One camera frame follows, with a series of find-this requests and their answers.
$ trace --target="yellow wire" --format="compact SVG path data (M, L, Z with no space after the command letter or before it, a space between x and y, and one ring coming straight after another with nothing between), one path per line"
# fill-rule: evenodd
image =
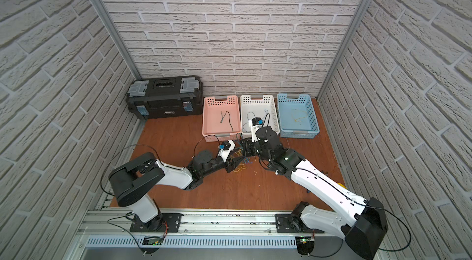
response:
M246 167L246 166L238 167L238 168L234 169L233 172L239 172L239 171L242 170L242 169L247 169L247 167Z
M295 123L299 122L298 121L299 119L303 119L303 118L306 118L308 116L308 113L306 112L306 110L299 110L299 111L304 112L306 114L306 116L298 117L298 118L295 119L294 116L293 116L293 113L292 113L292 119L295 121Z

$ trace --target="metal track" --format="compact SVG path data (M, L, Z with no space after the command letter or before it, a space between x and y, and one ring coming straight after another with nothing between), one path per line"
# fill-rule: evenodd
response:
M253 210L194 210L161 209L163 213L181 213L180 227L177 233L170 235L208 235L208 236L301 236L310 233L277 233L275 214L289 211L253 211ZM101 211L88 211L80 224L77 234L81 235L123 235L119 228L108 224L107 220L124 216L127 208L107 208ZM129 230L130 221L117 218L111 221L123 229ZM162 235L162 233L134 233L137 235Z

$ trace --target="plastic basket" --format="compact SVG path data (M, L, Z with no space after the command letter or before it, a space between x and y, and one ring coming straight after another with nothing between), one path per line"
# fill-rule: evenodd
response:
M311 98L307 94L277 94L280 137L313 138L320 132Z
M268 125L279 134L279 118L277 118L274 96L268 94L241 95L241 132L243 132L243 138L251 137L249 120L254 117L263 119L267 113L269 113Z
M222 140L237 139L236 134L241 133L241 116L239 115L239 102L236 95L205 97L204 99L204 123L202 134L206 142L218 141L214 134Z

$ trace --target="metal pole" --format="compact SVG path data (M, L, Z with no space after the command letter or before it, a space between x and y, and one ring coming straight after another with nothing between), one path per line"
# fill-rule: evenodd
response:
M331 78L333 77L334 71L336 71L336 68L338 68L339 63L341 62L341 57L346 51L349 43L351 43L351 40L354 37L357 28L361 24L362 18L364 17L365 11L369 7L370 1L371 0L361 0L361 2L359 3L359 6L357 7L354 16L351 20L351 24L347 28L346 34L343 40L341 41L341 45L339 46L338 52L334 57L333 64L331 64L331 67L329 68L326 77L323 81L323 85L320 89L320 92L318 92L318 95L316 96L317 100L320 100L323 96L323 93L326 91L327 86L331 81Z
M121 35L113 22L113 19L110 16L110 13L108 12L105 4L103 3L102 0L90 0L90 3L92 6L95 8L95 11L97 11L98 17L103 22L103 25L107 29L108 33L110 34L111 39L115 42L115 45L120 52L121 56L125 60L125 63L129 67L131 73L133 74L134 78L136 80L141 80L143 79L143 76L139 72L138 68L136 67L136 64L134 63L134 60L129 53L129 50L123 41L123 38L121 38Z

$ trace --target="black mounting plate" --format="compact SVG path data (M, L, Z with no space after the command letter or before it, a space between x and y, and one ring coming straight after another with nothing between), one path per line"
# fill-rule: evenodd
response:
M275 214L275 222L277 224L277 233L312 233L312 229L303 224L302 231L297 231L293 227L293 219L291 214ZM324 233L319 229L314 229L315 233Z
M133 218L133 222L131 223L131 228L129 229L130 232L149 232L148 228L141 223L140 220L136 220L137 216L135 215ZM162 220L167 222L169 226L168 232L178 232L178 228L180 226L180 219L182 218L182 214L180 213L162 213ZM166 231L166 226L162 224L162 226L158 230L154 230L152 232L164 232Z

